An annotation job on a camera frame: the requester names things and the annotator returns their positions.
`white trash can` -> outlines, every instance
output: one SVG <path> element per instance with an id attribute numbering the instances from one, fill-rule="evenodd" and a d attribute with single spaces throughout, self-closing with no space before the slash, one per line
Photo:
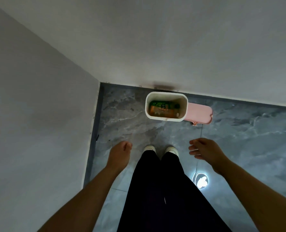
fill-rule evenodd
<path id="1" fill-rule="evenodd" d="M 180 114 L 178 118 L 165 118 L 149 115 L 149 104 L 151 101 L 170 101 L 176 102 L 180 105 Z M 182 121 L 186 117 L 188 110 L 188 99 L 184 94 L 169 93 L 169 92 L 151 92 L 147 95 L 145 100 L 145 114 L 148 118 L 153 120 L 165 121 Z"/>

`white wall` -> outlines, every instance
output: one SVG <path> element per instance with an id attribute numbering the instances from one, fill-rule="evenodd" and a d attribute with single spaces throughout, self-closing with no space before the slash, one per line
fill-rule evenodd
<path id="1" fill-rule="evenodd" d="M 0 231 L 36 231 L 81 189 L 98 88 L 0 10 Z"/>
<path id="2" fill-rule="evenodd" d="M 0 0 L 102 82 L 286 106 L 286 0 Z"/>

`shoe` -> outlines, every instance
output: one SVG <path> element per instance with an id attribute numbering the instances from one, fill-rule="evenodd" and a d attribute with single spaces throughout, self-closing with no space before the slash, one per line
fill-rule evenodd
<path id="1" fill-rule="evenodd" d="M 156 149 L 154 146 L 146 146 L 143 150 L 143 152 L 145 151 L 154 151 L 156 153 Z"/>
<path id="2" fill-rule="evenodd" d="M 175 147 L 168 147 L 166 149 L 165 153 L 167 153 L 167 152 L 171 152 L 171 153 L 177 155 L 177 157 L 179 157 L 179 152 L 177 151 L 177 149 Z"/>

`pink plastic lid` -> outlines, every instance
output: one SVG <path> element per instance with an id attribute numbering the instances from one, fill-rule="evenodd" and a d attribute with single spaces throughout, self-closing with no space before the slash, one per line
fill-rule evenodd
<path id="1" fill-rule="evenodd" d="M 188 103 L 188 110 L 184 120 L 190 121 L 193 125 L 205 124 L 212 122 L 213 110 L 209 106 L 196 103 Z"/>

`gray tile floor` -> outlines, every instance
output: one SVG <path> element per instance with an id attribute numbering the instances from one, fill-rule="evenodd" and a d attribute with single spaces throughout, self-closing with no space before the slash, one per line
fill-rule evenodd
<path id="1" fill-rule="evenodd" d="M 148 119 L 144 109 L 149 92 L 105 85 L 91 179 L 119 141 L 131 141 L 133 150 L 129 165 L 113 183 L 94 231 L 117 230 L 134 168 L 149 144 L 160 157 L 167 146 L 175 146 L 190 179 L 196 167 L 197 173 L 208 176 L 209 185 L 201 191 L 231 230 L 257 231 L 226 181 L 209 164 L 188 154 L 188 141 L 200 136 L 215 140 L 232 161 L 286 196 L 286 108 L 189 96 L 189 102 L 206 104 L 214 111 L 210 125 L 192 126 L 187 121 Z"/>

